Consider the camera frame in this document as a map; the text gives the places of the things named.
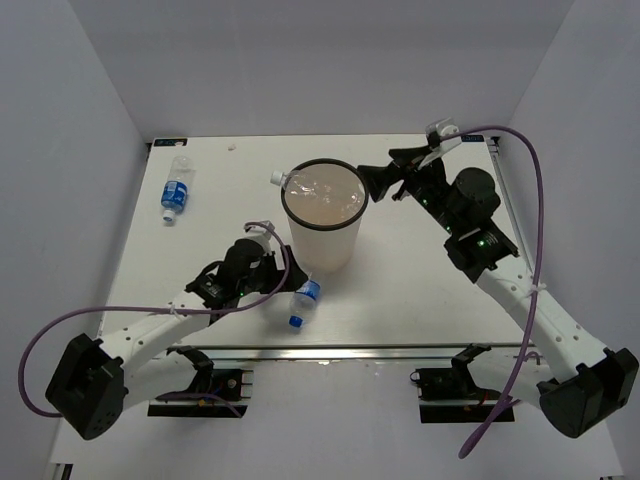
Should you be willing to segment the blue label bottle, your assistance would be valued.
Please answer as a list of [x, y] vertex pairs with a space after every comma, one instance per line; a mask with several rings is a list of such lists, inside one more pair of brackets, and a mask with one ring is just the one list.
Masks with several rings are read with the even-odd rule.
[[161, 195], [162, 220], [173, 224], [186, 207], [195, 177], [193, 161], [186, 156], [173, 159], [169, 175]]
[[288, 323], [293, 328], [301, 328], [314, 318], [321, 296], [322, 281], [310, 277], [291, 297]]

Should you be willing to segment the large clear bottle white cap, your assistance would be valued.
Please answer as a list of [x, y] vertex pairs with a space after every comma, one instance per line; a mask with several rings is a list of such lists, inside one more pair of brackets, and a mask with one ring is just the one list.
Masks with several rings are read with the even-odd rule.
[[350, 170], [335, 165], [273, 171], [269, 181], [281, 189], [285, 205], [298, 216], [320, 213], [347, 218], [365, 203], [363, 183]]

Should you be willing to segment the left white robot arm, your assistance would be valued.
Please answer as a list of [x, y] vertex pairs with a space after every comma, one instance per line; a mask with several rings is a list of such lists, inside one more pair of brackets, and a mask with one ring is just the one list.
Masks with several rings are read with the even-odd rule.
[[67, 345], [45, 397], [85, 440], [110, 429], [128, 408], [163, 396], [194, 400], [215, 388], [214, 363], [179, 342], [204, 330], [257, 293], [293, 292], [308, 279], [289, 246], [280, 269], [265, 240], [241, 238], [223, 260], [203, 268], [159, 313], [108, 335]]

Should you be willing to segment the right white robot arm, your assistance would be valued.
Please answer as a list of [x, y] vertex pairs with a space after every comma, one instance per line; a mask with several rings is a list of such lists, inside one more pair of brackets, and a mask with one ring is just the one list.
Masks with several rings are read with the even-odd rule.
[[370, 198], [378, 202], [398, 184], [394, 200], [415, 199], [445, 229], [453, 265], [495, 300], [543, 357], [521, 366], [512, 392], [538, 407], [551, 425], [577, 438], [621, 409], [639, 371], [626, 348], [613, 351], [587, 332], [542, 286], [516, 245], [492, 219], [501, 204], [493, 176], [477, 167], [447, 179], [444, 162], [429, 147], [392, 149], [385, 167], [358, 166]]

